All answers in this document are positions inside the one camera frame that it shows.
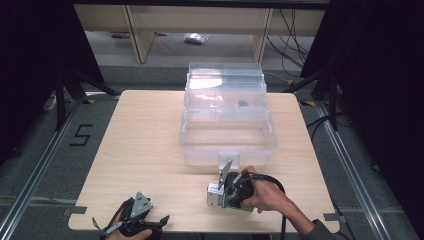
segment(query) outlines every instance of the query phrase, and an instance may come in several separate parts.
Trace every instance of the wire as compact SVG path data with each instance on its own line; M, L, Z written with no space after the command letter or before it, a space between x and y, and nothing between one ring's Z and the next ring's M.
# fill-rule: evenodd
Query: wire
M286 79L284 79L284 78L282 78L282 77L280 77L280 76L278 76L276 74L273 74L273 73L263 72L263 74L273 76L273 77L275 77L275 78L277 78L277 79L279 79L281 81L287 82L287 83L289 82L288 80L286 80Z
M339 213L340 217L343 217L345 219L345 225L347 227L347 230L349 231L350 235L352 236L353 240L356 240L355 234L353 234L352 229L350 228L349 222L347 221L346 217L343 215L342 211L340 211L340 208L337 206L336 202L334 202L333 198L330 197L331 202L333 203L334 208L336 209L336 211Z
M283 50L283 51L281 51L278 47L276 47L276 46L274 45L274 43L271 41L271 39L269 39L269 36L267 36L266 38L268 39L269 43L271 44L271 46L274 48L274 50L275 50L277 53L279 53L281 56L283 56L283 57L287 58L288 60L290 60L291 62L293 62L294 64L296 64L298 67L300 67L300 68L302 68L302 67L303 67L303 65L302 65L302 64L300 64L300 63L299 63L299 62L297 62L294 58L292 58L292 57L290 57L289 55L287 55L287 54L284 52L284 50Z
M337 116L340 116L340 115L343 115L343 114L344 114L344 111L336 112L336 117L337 117ZM311 134L311 141L313 141L313 140L314 140L314 136L315 136L315 133L316 133L316 131L317 131L318 127L319 127L319 126L320 126L323 122L325 122L326 120L329 120L329 119L330 119L330 116L329 116L329 115L327 115L327 116L323 116L323 117L320 117L320 118L318 118L317 120L315 120L315 121L313 121L313 122L311 122L311 123L309 123L309 124L307 124L307 125L306 125L306 128L309 128L309 127L313 126L314 124L318 123L318 125L317 125L317 126L315 126L314 130L312 131L312 134Z
M318 123L318 125L314 128L314 130L312 131L312 135L311 135L311 142L314 140L314 136L315 136L315 133L316 133L316 131L317 131L318 127L319 127L319 126L320 126L323 122L325 122L326 120L328 120L328 117L321 119L321 121Z
M283 11L281 9L279 9L279 10L280 10L281 17L283 18L284 23L286 24L287 30L289 30L289 37L287 38L287 45L289 43L290 37L292 37L293 41L296 43L296 47L297 47L297 49L295 49L295 50L297 50L299 52L299 54L300 53L305 53L306 55L309 54L309 52L304 47L302 47L299 44L299 42L297 41L296 25L295 25L296 11L294 9L292 9L292 24L291 24L291 27L290 27L286 18L284 17Z

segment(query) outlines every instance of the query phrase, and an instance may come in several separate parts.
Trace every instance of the hand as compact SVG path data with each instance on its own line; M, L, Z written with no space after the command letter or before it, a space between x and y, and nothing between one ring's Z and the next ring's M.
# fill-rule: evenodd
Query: hand
M247 171L250 175L256 173L253 166L248 166L243 171ZM255 192L251 198L241 202L242 207L256 207L258 213L277 210L284 214L283 207L293 203L274 183L252 179L252 184Z
M250 175L256 173L253 166L248 166L243 171ZM256 207L258 213L276 210L287 217L300 235L308 234L314 229L315 225L274 183L252 179L252 184L255 192L252 197L240 203L242 207Z
M115 221L113 221L112 225L115 225L120 218L121 218L121 213L118 214L118 216L115 218ZM145 240L150 235L152 235L151 229L146 229L132 237L125 237L124 235L122 235L122 233L119 230L115 230L109 236L106 237L106 240Z

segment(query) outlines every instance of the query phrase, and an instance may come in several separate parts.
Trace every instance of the transparent container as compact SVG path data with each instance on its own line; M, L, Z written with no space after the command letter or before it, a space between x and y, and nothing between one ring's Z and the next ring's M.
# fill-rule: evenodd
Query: transparent container
M188 165L265 165L277 149L258 64L192 63L180 147Z

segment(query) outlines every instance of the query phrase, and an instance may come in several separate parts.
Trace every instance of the finger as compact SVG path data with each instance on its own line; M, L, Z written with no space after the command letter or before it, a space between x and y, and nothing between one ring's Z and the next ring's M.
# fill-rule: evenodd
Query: finger
M250 175L252 175L252 173L256 173L256 170L255 170L255 167L250 165L250 166L247 166L245 169L243 169L243 172L248 172Z
M253 207L252 198L245 199L240 202L241 207Z
M134 240L144 240L146 238L148 238L150 235L152 235L152 229L146 229L142 232L140 232L139 234L137 234L137 238L135 238Z

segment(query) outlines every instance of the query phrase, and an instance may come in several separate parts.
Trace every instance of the light wood tabletop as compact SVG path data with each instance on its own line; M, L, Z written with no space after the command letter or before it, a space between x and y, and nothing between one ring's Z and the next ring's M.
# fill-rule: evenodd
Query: light wood tabletop
M334 214L305 122L296 97L269 93L278 149L259 173L278 179L287 195L311 219L320 219L331 232ZM141 191L154 205L147 221L170 215L165 232L279 233L278 212L245 212L208 206L206 188L217 183L217 167L188 166L179 148L183 91L127 90L98 149L76 206L85 214L72 214L69 227L94 230L94 217L105 227L121 203ZM287 232L295 232L287 223Z

